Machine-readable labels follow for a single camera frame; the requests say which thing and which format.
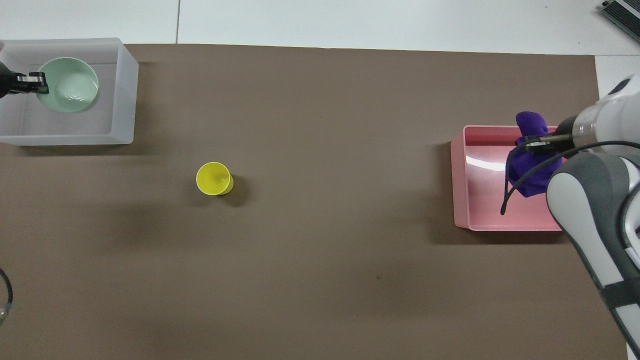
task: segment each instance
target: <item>brown table mat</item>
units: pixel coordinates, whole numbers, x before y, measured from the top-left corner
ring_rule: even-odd
[[[133,144],[0,145],[0,358],[624,359],[561,234],[453,224],[449,142],[578,113],[593,57],[127,47]]]

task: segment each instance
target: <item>purple cloth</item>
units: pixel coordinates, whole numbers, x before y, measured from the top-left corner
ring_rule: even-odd
[[[545,136],[549,133],[547,123],[539,113],[530,111],[521,112],[516,115],[516,123],[522,133],[522,137],[516,140],[516,145],[520,145],[525,136]],[[527,171],[556,154],[556,152],[552,154],[532,154],[524,150],[519,150],[513,156],[511,166],[508,168],[509,182],[513,185],[526,174]],[[560,165],[562,165],[562,159],[558,159],[546,167],[541,168],[518,187],[518,192],[524,197],[546,192],[551,175],[553,175]]]

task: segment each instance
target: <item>white floor tile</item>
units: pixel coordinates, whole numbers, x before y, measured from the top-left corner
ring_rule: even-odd
[[[600,97],[607,95],[622,79],[640,73],[640,56],[596,56]]]
[[[636,356],[634,355],[633,351],[631,351],[629,344],[627,344],[627,358],[629,360],[636,360]]]
[[[178,0],[0,0],[0,38],[174,43]]]
[[[178,42],[636,55],[584,0],[182,0]]]

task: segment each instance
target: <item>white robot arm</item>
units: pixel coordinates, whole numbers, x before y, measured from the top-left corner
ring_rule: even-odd
[[[559,127],[580,147],[640,144],[640,76]],[[593,147],[571,157],[547,187],[551,214],[569,237],[630,348],[640,358],[640,150]]]

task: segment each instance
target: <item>cable connector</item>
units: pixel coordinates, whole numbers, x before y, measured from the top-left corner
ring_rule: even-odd
[[[0,326],[2,326],[2,323],[4,322],[4,319],[6,319],[7,316],[9,316],[9,310],[11,309],[11,303],[7,302],[2,309],[0,309]]]

